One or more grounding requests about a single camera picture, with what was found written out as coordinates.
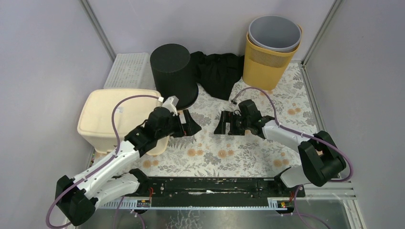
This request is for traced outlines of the white perforated plastic basket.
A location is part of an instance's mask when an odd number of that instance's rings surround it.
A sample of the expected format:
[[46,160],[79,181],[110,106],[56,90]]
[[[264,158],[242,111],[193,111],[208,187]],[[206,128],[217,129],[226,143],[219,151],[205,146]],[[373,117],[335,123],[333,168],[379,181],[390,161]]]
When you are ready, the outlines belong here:
[[146,52],[117,54],[104,89],[135,88],[156,89]]

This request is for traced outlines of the black round bucket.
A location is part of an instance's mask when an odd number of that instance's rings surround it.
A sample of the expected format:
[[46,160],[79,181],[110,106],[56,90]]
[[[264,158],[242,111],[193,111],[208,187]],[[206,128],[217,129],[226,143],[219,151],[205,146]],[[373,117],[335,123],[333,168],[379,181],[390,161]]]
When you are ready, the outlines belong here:
[[174,43],[162,45],[152,52],[150,65],[156,89],[163,97],[176,96],[178,110],[194,104],[199,89],[187,48]]

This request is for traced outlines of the cream plastic basket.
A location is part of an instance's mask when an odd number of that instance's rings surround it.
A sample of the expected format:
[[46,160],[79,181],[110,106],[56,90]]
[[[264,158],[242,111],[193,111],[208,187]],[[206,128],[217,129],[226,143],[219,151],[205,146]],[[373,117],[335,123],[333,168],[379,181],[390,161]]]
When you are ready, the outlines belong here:
[[[117,146],[112,126],[112,112],[120,101],[135,95],[160,97],[160,93],[155,90],[125,88],[100,89],[89,95],[79,117],[77,131],[96,152],[107,154]],[[114,120],[121,141],[147,119],[155,107],[161,106],[162,102],[157,98],[133,98],[118,106]]]

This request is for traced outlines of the grey plastic bin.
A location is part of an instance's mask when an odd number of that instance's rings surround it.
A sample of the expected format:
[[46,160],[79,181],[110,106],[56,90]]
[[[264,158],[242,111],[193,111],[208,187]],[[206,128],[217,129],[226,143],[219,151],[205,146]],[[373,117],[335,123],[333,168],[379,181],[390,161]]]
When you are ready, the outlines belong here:
[[266,15],[254,19],[249,24],[248,36],[261,48],[288,53],[294,51],[300,44],[302,30],[287,18]]

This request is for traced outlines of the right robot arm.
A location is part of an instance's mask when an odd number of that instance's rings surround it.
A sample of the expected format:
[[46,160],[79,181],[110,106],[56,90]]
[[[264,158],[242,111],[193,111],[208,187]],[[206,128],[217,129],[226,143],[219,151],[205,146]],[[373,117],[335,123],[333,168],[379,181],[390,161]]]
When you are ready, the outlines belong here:
[[300,166],[288,168],[275,177],[276,194],[285,197],[293,187],[308,183],[321,187],[346,168],[345,159],[327,132],[307,135],[282,126],[274,117],[261,115],[252,100],[242,101],[238,106],[237,111],[221,112],[214,134],[245,135],[248,130],[253,135],[281,143],[299,154]]

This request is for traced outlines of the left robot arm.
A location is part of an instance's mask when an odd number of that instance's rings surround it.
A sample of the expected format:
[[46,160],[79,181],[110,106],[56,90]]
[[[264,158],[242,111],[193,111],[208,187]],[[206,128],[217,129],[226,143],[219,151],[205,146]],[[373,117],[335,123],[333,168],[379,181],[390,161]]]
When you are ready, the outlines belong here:
[[126,174],[111,181],[123,166],[132,163],[156,148],[159,140],[166,137],[193,136],[201,131],[188,110],[183,111],[185,123],[178,113],[166,107],[155,108],[148,118],[131,130],[118,143],[110,156],[94,166],[69,178],[64,175],[56,182],[55,201],[63,214],[75,225],[86,222],[105,203],[134,193],[143,196],[148,191],[147,181]]

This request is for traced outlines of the yellow wastebasket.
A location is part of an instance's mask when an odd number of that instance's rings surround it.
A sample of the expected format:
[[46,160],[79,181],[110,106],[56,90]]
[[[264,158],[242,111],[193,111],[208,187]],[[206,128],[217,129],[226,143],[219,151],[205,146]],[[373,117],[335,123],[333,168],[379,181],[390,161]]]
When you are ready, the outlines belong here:
[[261,48],[246,35],[243,81],[252,87],[270,91],[276,88],[300,43],[291,52]]

